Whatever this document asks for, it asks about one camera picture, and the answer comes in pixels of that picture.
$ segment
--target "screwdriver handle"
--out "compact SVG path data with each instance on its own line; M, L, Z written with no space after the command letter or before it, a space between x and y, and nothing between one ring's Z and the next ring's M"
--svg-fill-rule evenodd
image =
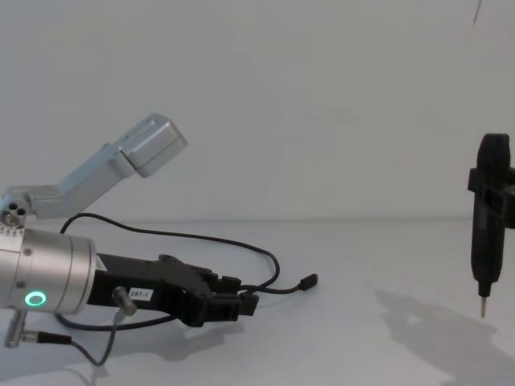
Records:
M478 187L474 198L471 261L482 298L490 296L492 283L499 280L505 245L505 225L499 216L504 204L490 185L506 183L510 162L509 136L486 134L477 155L477 172L484 184Z

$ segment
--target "black cable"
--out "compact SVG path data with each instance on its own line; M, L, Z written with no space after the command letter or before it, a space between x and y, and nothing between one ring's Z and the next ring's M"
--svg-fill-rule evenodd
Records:
M66 319L63 315L59 315L59 314L56 314L56 319L63 326L72 328L74 330L93 331L93 332L109 332L109 331L111 331L111 327L112 327L110 325L108 325L108 326L93 326L93 325L89 325L89 324L80 324L80 323L72 322L71 320ZM117 331L137 330L138 328L157 326L159 324L173 322L176 319L177 318L175 316L165 316L164 318L151 319L151 320L147 320L145 322L122 324L122 325L118 326Z
M218 237L192 235L189 233L164 232L164 231L155 231L155 230L151 230L151 229L135 228L135 227L130 227L128 225L124 225L115 220L111 220L107 217L104 217L101 215L96 215L94 213L79 213L79 214L69 218L64 223L63 227L60 230L60 233L66 233L66 231L68 230L68 228L70 227L70 225L72 225L72 223L74 221L76 221L80 218L83 218L83 217L88 217L88 218L93 218L96 220L104 221L108 224L114 225L115 227L125 229L126 231L130 231L130 232L143 233L143 234L147 234L147 235L156 235L156 236L171 236L171 237L183 237L183 238L196 239L196 240L206 240L206 241L212 241L212 242L222 243L222 244L229 244L229 245L234 245L237 247L249 249L251 251L254 251L256 253L260 253L260 254L263 254L263 255L269 257L272 260L272 262L274 263L275 272L274 272L274 275L269 280L261 283L260 285L243 285L241 287L241 290L246 290L249 294L252 294L255 292L263 292L263 293L268 293L268 294L292 294L292 293L300 290L298 285L292 289L269 289L269 288L267 288L269 285L273 284L278 279L279 274L281 273L281 266L279 264L277 257L273 253L271 253L263 248L255 247L253 245L246 244L246 243L241 243L240 241L221 239ZM76 322L72 322L71 320L66 319L63 315L60 315L60 314L56 314L56 319L59 323L61 323L62 325L66 326L66 327L69 327L69 328L72 328L75 330L81 330L81 331L108 332L108 331L111 331L111 327L112 327L112 326L94 326L94 325L76 323ZM157 326L159 324L171 322L173 320L176 320L176 318L173 316L166 316L164 318L151 319L151 320L148 320L145 322L124 324L124 325L119 326L118 330L119 331L135 330L138 328Z
M263 289L257 289L256 285L242 285L240 287L240 290L247 290L247 291L255 291L258 290L259 292L263 292L265 294L274 294L274 295L288 295L293 294L297 291L307 291L313 288L315 285L317 285L319 282L319 276L315 273L305 277L300 281L299 284L297 284L295 287L288 288L288 289L274 289L274 288L263 288Z
M265 281L264 283L261 283L260 285L254 286L254 288L249 291L250 293L261 292L261 290L265 289L269 285L274 284L275 281L277 281L277 279L279 277L279 274L281 273L281 265L279 264L279 261L278 261L277 257L272 252L269 252L269 251L267 251L267 250L265 250L263 248L255 247L253 245L246 244L246 243L241 243L240 241L229 240L229 239L221 239L219 237L192 235L192 234L189 234L189 233L155 231L155 230L151 230L151 229L143 229L143 228L130 227L128 225L124 225L122 223L118 223L115 220L111 220L111 219L109 219L107 217L96 215L94 213L79 213L78 215L75 215L75 216L71 217L70 219L68 219L66 221L66 223L64 223L64 225L61 228L60 232L61 233L66 233L66 231L68 230L69 226L75 220L78 220L79 218L82 218L82 217L90 217L90 218L93 218L93 219L104 221L104 222L106 222L108 224L114 225L115 227L118 227L118 228L121 228L121 229L125 229L126 231L130 231L130 232L143 233L143 234L147 234L147 235L182 237L182 238L186 238L186 239L213 241L215 243L235 245L237 247L249 249L249 250L254 251L256 253L261 253L261 254L269 257L272 260L272 262L274 263L275 272L274 272L274 275L269 280Z
M476 8L476 14L474 15L474 25L476 25L477 23L477 18L479 17L480 15L480 11L481 11L481 3L483 1L482 0L479 0L478 3L477 3L477 8Z
M117 331L117 325L113 324L111 326L111 334L109 335L109 341L107 343L107 347L105 348L104 355L102 356L102 359L100 359L99 361L94 359L92 357L92 355L89 354L88 351L84 347L82 347L79 343L77 343L75 341L71 341L70 344L72 346L74 346L77 350L79 350L82 354L84 354L86 359L89 362L91 362L91 364L93 366L101 367L104 365L105 362L107 362L107 359L109 358L109 355L111 354L111 351L113 350L114 338L116 337L116 331Z

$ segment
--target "white wall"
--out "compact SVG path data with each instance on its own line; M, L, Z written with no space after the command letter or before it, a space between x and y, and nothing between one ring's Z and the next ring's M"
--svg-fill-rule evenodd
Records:
M515 2L51 0L0 6L0 190L53 183L154 111L190 146L122 219L468 216L514 133Z

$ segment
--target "black electric screwdriver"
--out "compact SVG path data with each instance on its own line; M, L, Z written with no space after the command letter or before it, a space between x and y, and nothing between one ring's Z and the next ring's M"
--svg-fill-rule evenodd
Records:
M472 229L472 272L479 283L482 318L492 284L501 275L510 160L509 136L487 134L477 155L477 168L471 170L469 180L469 190L476 193Z

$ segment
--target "silver cylindrical joint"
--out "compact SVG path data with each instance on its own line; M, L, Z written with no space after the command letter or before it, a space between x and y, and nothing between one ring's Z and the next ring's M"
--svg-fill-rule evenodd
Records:
M93 287L92 240L23 229L0 229L0 308L75 314Z

